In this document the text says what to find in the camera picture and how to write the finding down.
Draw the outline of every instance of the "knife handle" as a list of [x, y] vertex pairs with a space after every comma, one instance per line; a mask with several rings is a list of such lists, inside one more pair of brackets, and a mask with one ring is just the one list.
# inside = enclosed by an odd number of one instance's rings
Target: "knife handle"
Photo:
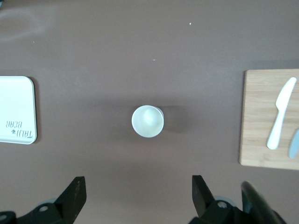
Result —
[[280, 112], [278, 111], [276, 120], [274, 122], [272, 131], [270, 133], [270, 136], [268, 138], [268, 142], [267, 142], [267, 147], [269, 149], [277, 149], [278, 145], [279, 145], [279, 140], [280, 140], [280, 135], [281, 135], [281, 129], [282, 129], [282, 124], [284, 122], [284, 117], [285, 117], [285, 111], [284, 112]]

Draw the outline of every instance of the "knife blade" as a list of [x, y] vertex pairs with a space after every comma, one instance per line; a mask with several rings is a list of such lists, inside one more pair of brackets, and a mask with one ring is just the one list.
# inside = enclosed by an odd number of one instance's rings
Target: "knife blade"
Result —
[[269, 149], [277, 149], [279, 145], [280, 135], [281, 135], [281, 129], [283, 125], [283, 121], [285, 118], [285, 112], [287, 109], [287, 106], [289, 104], [289, 100], [292, 94], [292, 91], [294, 89], [294, 86], [296, 84], [297, 79], [295, 77], [290, 78], [283, 88], [280, 91], [280, 94], [277, 97], [276, 100], [276, 107], [278, 109], [278, 114], [276, 117], [276, 120], [274, 122], [273, 128], [271, 130], [271, 133], [268, 138], [267, 147]]
[[295, 158], [299, 150], [299, 129], [295, 132], [289, 148], [289, 157]]

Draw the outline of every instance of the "white tray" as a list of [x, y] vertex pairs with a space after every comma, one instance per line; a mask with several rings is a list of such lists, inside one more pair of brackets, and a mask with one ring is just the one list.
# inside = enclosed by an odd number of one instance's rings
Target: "white tray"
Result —
[[0, 141], [31, 144], [36, 140], [33, 82], [24, 76], [0, 77]]

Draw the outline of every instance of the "white plastic knife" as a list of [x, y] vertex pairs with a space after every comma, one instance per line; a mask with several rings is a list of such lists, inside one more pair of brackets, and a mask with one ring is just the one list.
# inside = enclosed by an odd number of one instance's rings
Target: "white plastic knife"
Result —
[[295, 158], [299, 150], [299, 129], [295, 132], [289, 149], [289, 157]]
[[294, 89], [296, 81], [297, 81], [297, 79], [295, 77], [290, 78], [286, 82], [286, 84], [283, 86], [283, 88], [280, 91], [280, 94], [277, 97], [276, 107], [278, 109], [278, 114], [277, 114], [276, 120], [274, 122], [270, 136], [268, 138], [267, 147], [269, 149], [274, 150], [274, 149], [277, 149], [277, 147], [278, 147], [280, 135], [281, 135], [282, 124], [283, 124], [284, 118], [285, 118], [285, 111], [286, 111], [286, 108], [288, 107], [291, 93]]

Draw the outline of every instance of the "wooden cutting board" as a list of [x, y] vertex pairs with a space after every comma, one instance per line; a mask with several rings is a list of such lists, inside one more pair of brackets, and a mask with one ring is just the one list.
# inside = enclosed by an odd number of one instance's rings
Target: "wooden cutting board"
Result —
[[[277, 116], [275, 102], [284, 84], [297, 78], [285, 113], [279, 146], [266, 146]], [[245, 166], [299, 170], [299, 152], [288, 157], [289, 145], [299, 128], [299, 69], [249, 70], [245, 75], [240, 163]]]

